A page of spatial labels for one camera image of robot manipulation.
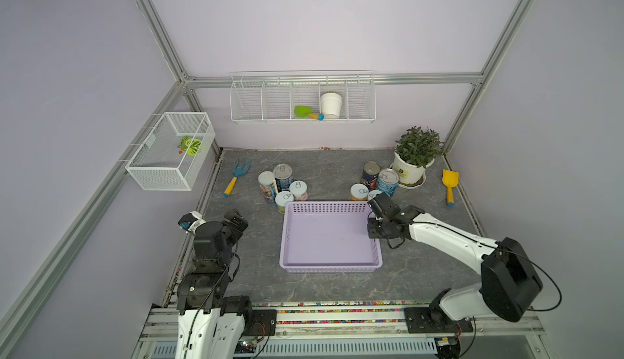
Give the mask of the blue Progresso soup can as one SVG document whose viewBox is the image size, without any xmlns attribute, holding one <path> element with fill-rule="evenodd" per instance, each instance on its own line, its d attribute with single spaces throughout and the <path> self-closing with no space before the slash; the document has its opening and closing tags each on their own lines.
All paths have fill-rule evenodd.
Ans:
<svg viewBox="0 0 624 359">
<path fill-rule="evenodd" d="M 391 168 L 382 169 L 378 174 L 376 189 L 392 197 L 396 191 L 399 180 L 400 176 L 395 170 Z"/>
</svg>

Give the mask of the dark labelled tin can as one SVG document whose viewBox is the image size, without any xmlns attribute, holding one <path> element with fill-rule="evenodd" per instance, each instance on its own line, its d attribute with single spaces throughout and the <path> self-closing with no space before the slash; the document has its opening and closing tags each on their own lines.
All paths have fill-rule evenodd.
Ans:
<svg viewBox="0 0 624 359">
<path fill-rule="evenodd" d="M 380 171 L 381 167 L 377 162 L 366 162 L 362 168 L 360 183 L 367 186 L 369 190 L 376 189 Z"/>
</svg>

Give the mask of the tall can with plastic lid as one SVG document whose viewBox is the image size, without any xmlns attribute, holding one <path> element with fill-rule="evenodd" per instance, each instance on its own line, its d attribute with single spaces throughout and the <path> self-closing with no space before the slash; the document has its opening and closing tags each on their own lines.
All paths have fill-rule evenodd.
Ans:
<svg viewBox="0 0 624 359">
<path fill-rule="evenodd" d="M 273 172 L 264 171 L 258 175 L 258 183 L 267 203 L 274 203 L 277 193 L 276 177 Z"/>
</svg>

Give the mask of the dark blue tin can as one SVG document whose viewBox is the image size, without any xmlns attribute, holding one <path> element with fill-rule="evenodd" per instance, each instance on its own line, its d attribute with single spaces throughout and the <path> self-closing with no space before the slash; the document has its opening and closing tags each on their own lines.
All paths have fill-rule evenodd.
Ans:
<svg viewBox="0 0 624 359">
<path fill-rule="evenodd" d="M 290 185 L 294 182 L 293 169 L 289 164 L 278 164 L 273 169 L 276 180 L 277 192 L 289 191 Z"/>
</svg>

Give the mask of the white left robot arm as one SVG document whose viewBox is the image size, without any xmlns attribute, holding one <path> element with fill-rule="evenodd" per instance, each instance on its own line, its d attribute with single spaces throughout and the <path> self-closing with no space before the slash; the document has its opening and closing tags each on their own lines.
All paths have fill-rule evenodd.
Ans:
<svg viewBox="0 0 624 359">
<path fill-rule="evenodd" d="M 177 358 L 259 357 L 276 332 L 274 310 L 254 310 L 249 297 L 226 295 L 240 270 L 236 246 L 248 222 L 238 210 L 222 221 L 206 221 L 197 211 L 182 216 L 181 230 L 192 237 L 193 268 L 177 289 Z"/>
</svg>

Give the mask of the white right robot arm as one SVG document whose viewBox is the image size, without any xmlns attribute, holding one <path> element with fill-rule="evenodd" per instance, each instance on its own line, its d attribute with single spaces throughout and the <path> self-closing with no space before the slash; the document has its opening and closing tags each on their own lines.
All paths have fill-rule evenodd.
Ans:
<svg viewBox="0 0 624 359">
<path fill-rule="evenodd" d="M 523 247 L 506 237 L 494 240 L 471 234 L 436 219 L 416 206 L 401 208 L 385 193 L 367 202 L 372 239 L 416 241 L 455 258 L 481 281 L 445 289 L 422 316 L 434 331 L 451 331 L 466 318 L 495 315 L 516 323 L 525 315 L 544 284 Z"/>
</svg>

